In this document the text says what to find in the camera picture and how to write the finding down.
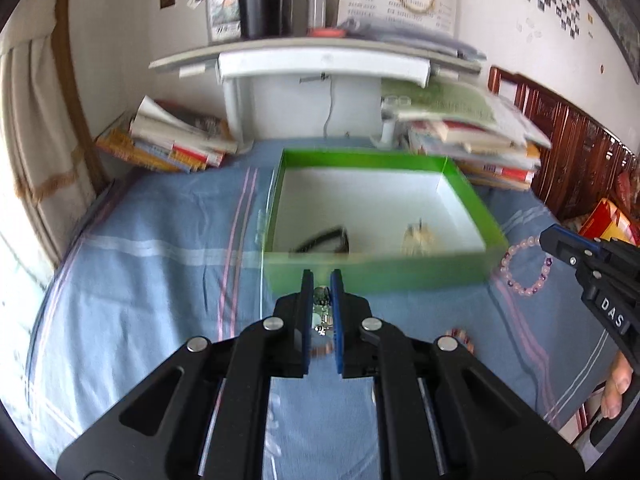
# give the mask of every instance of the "stack of books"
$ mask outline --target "stack of books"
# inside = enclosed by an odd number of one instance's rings
[[[481,88],[432,78],[427,88],[383,81],[383,109],[406,125],[413,153],[447,156],[473,184],[527,190],[547,137],[520,111]]]
[[[236,153],[225,121],[145,97],[132,120],[122,120],[96,139],[96,145],[130,164],[177,172],[218,168]]]

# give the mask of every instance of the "finger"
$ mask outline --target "finger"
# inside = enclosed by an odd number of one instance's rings
[[[616,418],[622,409],[622,395],[616,388],[616,383],[611,379],[604,387],[600,407],[602,408],[602,416],[605,418]]]
[[[632,375],[633,370],[629,361],[622,355],[622,352],[618,352],[611,367],[611,379],[613,379],[616,384],[616,389],[619,394],[623,394],[628,390]]]

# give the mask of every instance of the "beaded bracelet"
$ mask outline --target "beaded bracelet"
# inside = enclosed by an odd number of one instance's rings
[[[529,287],[524,287],[513,279],[513,276],[509,272],[509,263],[511,262],[513,255],[517,253],[520,249],[527,249],[529,247],[535,247],[535,246],[540,246],[540,237],[530,236],[529,238],[525,238],[519,244],[512,245],[511,247],[509,247],[509,250],[506,253],[504,253],[504,258],[500,263],[500,272],[504,275],[505,279],[507,280],[507,285],[513,288],[513,290],[518,294],[520,294],[521,296],[526,296],[528,298],[530,298],[535,293],[537,293],[537,291],[539,291],[543,287],[543,285],[545,285],[546,278],[548,277],[549,272],[551,272],[551,265],[554,262],[553,258],[551,256],[546,257],[545,263],[544,265],[542,265],[542,268],[540,269],[540,275],[538,277],[538,280]]]

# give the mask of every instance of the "white wall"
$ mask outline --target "white wall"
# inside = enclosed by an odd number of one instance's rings
[[[94,135],[110,122],[108,117],[113,120],[123,105],[137,106],[145,93],[224,114],[222,89],[211,72],[179,79],[176,73],[157,75],[147,68],[154,59],[207,43],[204,5],[190,9],[187,1],[159,9],[159,0],[71,0],[76,77]],[[590,26],[588,12],[594,16]],[[487,53],[479,85],[486,85],[492,64],[521,72],[583,108],[637,152],[640,87],[586,0],[581,0],[580,14],[580,36],[572,40],[555,12],[542,13],[526,0],[459,0],[457,32]],[[328,133],[378,132],[378,99],[378,81],[335,78]],[[258,80],[253,113],[257,136],[321,135],[329,102],[327,81],[301,85],[293,76]]]

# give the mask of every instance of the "beige curtain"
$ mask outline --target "beige curtain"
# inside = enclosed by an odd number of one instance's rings
[[[26,216],[55,267],[76,222],[106,184],[79,105],[68,0],[21,0],[0,33],[0,139],[6,150],[0,162],[8,160],[23,209],[6,200],[2,216]],[[13,229],[4,237],[20,255],[12,223],[0,220],[0,234]]]

